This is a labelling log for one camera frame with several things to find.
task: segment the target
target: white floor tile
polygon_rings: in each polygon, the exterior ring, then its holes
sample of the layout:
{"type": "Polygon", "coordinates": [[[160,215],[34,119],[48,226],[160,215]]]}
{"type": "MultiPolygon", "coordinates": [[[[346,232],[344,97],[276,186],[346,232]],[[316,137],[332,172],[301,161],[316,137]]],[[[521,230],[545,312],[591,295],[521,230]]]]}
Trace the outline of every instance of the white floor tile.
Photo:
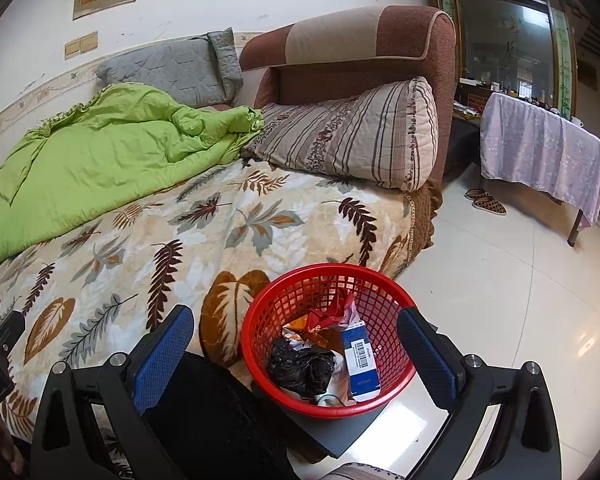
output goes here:
{"type": "MultiPolygon", "coordinates": [[[[487,181],[507,215],[481,212],[464,198],[477,178],[472,167],[447,186],[433,247],[396,281],[461,352],[495,366],[540,363],[558,423],[562,477],[576,480],[600,448],[600,225],[583,230],[570,248],[573,207],[519,184],[487,181]]],[[[416,376],[340,459],[292,463],[303,479],[346,462],[405,475],[445,417],[416,376]]],[[[483,420],[458,480],[471,476],[495,420],[483,420]]]]}
{"type": "Polygon", "coordinates": [[[504,216],[494,215],[476,209],[464,197],[468,189],[477,187],[479,177],[478,167],[472,164],[460,178],[449,184],[443,191],[443,203],[438,215],[531,265],[534,255],[534,222],[515,206],[534,191],[522,184],[487,180],[486,190],[507,209],[504,216]]]}
{"type": "Polygon", "coordinates": [[[511,366],[531,266],[440,218],[434,222],[433,247],[422,251],[396,282],[463,354],[511,366]]]}
{"type": "Polygon", "coordinates": [[[600,224],[582,230],[573,248],[567,245],[562,232],[538,226],[535,244],[534,267],[600,313],[600,224]]]}
{"type": "Polygon", "coordinates": [[[515,367],[538,362],[560,440],[594,456],[600,448],[600,314],[534,271],[515,367]]]}
{"type": "Polygon", "coordinates": [[[562,480],[578,480],[589,466],[590,457],[560,443],[560,460],[562,461],[562,480]]]}

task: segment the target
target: box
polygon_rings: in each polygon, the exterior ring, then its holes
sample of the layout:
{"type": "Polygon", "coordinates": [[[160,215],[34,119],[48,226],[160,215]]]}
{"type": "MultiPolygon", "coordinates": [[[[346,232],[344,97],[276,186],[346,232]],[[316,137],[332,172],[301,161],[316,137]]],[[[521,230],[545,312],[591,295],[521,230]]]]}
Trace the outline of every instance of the box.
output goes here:
{"type": "Polygon", "coordinates": [[[357,402],[380,395],[380,378],[364,321],[350,325],[342,332],[344,357],[349,371],[351,397],[357,402]]]}

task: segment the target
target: green blanket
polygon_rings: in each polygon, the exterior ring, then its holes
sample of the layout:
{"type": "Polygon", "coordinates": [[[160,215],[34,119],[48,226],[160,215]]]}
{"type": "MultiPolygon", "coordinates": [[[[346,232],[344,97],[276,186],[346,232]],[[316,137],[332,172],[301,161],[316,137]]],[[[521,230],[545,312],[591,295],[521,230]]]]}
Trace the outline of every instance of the green blanket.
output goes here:
{"type": "Polygon", "coordinates": [[[178,104],[136,83],[27,132],[0,168],[0,262],[103,213],[238,157],[259,110],[178,104]]]}

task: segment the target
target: pillow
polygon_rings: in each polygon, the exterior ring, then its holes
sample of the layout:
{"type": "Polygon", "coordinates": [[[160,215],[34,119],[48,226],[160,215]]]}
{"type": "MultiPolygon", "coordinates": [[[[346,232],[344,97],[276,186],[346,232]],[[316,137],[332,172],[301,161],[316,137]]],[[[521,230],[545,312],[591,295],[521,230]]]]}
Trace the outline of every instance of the pillow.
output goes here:
{"type": "Polygon", "coordinates": [[[105,85],[137,82],[154,86],[192,108],[230,103],[242,88],[230,28],[112,57],[99,65],[97,74],[105,85]]]}
{"type": "Polygon", "coordinates": [[[292,170],[351,176],[414,191],[438,150],[438,115],[423,77],[383,85],[349,99],[269,104],[265,127],[243,149],[292,170]]]}

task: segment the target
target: red basket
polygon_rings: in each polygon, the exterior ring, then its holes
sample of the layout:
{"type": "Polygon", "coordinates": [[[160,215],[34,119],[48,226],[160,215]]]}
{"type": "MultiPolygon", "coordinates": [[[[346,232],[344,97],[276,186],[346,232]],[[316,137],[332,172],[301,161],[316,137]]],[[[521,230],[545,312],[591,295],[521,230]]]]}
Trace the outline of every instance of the red basket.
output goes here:
{"type": "Polygon", "coordinates": [[[253,300],[242,324],[242,354],[258,385],[276,402],[317,418],[359,415],[384,405],[411,381],[415,368],[400,344],[395,324],[398,313],[415,306],[402,288],[379,272],[347,264],[318,264],[292,270],[269,283],[253,300]],[[356,307],[366,323],[380,377],[380,395],[353,406],[314,406],[283,393],[266,371],[272,341],[282,336],[282,326],[311,307],[331,303],[335,287],[356,293],[356,307]]]}

